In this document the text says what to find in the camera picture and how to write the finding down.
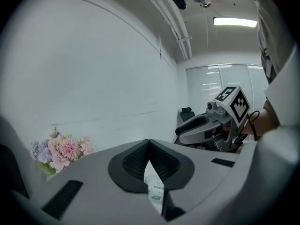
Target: green logo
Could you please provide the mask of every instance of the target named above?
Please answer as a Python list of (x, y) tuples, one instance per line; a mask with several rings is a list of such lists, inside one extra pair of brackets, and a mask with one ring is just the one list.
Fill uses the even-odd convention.
[(154, 186), (154, 188), (157, 188), (157, 189), (160, 189), (160, 190), (164, 190), (163, 187)]
[(154, 199), (154, 200), (160, 200), (161, 199), (161, 197), (159, 197), (159, 196), (153, 196), (151, 198)]

